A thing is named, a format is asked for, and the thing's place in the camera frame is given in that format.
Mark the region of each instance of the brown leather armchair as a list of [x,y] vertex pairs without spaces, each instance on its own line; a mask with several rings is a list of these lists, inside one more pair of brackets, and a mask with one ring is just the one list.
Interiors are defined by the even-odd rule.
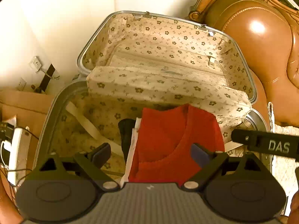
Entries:
[[198,0],[189,18],[230,35],[258,89],[253,105],[269,122],[299,127],[299,11],[277,0]]

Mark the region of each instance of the open suitcase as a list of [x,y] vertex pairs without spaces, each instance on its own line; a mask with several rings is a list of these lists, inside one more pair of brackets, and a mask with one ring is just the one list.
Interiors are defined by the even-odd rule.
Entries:
[[[166,110],[185,103],[213,113],[227,144],[232,144],[230,132],[236,127],[267,131],[251,108],[257,93],[240,49],[213,28],[158,14],[116,12],[98,27],[77,65],[87,80],[77,79],[56,96],[35,165],[51,152],[67,157],[103,143],[65,109],[69,102],[118,145],[120,120],[141,117],[143,107]],[[230,154],[241,156],[245,150],[241,146]],[[122,176],[123,157],[112,153],[102,170],[113,179]]]

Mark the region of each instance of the ribbed gray panel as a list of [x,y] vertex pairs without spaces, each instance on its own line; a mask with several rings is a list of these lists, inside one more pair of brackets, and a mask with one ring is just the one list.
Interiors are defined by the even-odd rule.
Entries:
[[[128,183],[102,196],[95,208],[71,224],[240,224],[213,213],[196,193],[176,184]],[[263,224],[278,224],[271,220]],[[23,224],[34,224],[25,221]]]

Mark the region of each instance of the finger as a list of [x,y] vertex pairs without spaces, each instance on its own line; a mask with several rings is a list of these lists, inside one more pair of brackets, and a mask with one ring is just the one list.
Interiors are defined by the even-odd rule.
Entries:
[[298,224],[298,223],[299,223],[299,209],[291,212],[288,218],[288,224]]
[[291,212],[299,208],[299,191],[294,194],[290,208]]

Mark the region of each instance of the black cloth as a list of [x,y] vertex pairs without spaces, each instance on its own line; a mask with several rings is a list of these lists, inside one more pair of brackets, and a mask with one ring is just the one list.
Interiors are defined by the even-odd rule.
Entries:
[[131,146],[132,129],[135,128],[135,123],[136,120],[133,119],[123,119],[118,123],[119,132],[121,134],[121,149],[123,151],[126,164]]

